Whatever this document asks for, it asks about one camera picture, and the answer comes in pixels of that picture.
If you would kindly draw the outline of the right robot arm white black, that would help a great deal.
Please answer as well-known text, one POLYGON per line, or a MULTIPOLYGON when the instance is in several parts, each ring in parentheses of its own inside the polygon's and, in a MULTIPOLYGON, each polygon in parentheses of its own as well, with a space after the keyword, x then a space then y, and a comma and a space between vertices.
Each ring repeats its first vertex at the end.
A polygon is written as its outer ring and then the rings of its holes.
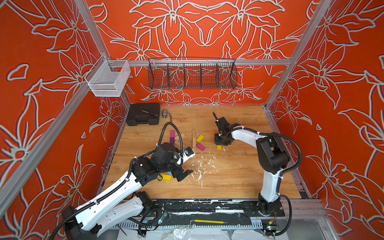
POLYGON ((261 133, 240 124, 231 125, 226 118, 218 118, 215 113, 215 124, 218 133, 215 134, 217 146, 229 146, 233 141, 241 141, 258 151, 260 166, 264 170, 263 186, 259 193, 257 211, 263 216, 269 216, 281 205, 280 186, 284 174, 297 169, 303 160, 303 152, 291 138, 278 133, 261 133), (296 163, 288 167, 291 160, 284 140, 291 142, 298 152, 296 163))

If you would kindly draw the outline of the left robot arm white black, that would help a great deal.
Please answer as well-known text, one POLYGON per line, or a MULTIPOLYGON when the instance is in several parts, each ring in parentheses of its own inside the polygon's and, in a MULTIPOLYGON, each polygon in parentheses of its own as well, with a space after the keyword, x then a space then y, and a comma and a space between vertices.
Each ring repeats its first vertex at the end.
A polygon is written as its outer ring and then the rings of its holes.
POLYGON ((62 222, 49 238, 53 240, 64 229, 68 240, 95 240, 121 221, 151 211, 151 198, 140 190, 147 183, 159 179, 163 173, 171 173, 178 182, 190 175, 192 171, 184 170, 183 163, 193 158, 195 152, 190 147, 162 143, 168 126, 178 131, 175 124, 165 123, 154 150, 133 158, 128 171, 92 200, 77 208, 64 209, 62 222))

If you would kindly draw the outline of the magenta block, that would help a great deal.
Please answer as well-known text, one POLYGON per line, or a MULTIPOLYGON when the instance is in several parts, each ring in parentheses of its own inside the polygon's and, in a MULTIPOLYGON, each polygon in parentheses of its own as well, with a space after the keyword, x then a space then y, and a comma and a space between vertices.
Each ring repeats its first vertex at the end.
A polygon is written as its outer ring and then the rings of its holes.
POLYGON ((196 147, 200 150, 200 151, 205 151, 205 149, 206 149, 206 147, 205 146, 203 146, 201 143, 197 143, 196 144, 196 147))
POLYGON ((171 135, 170 135, 170 137, 171 137, 171 138, 175 138, 175 135, 176 135, 175 131, 172 130, 172 131, 171 131, 171 135))

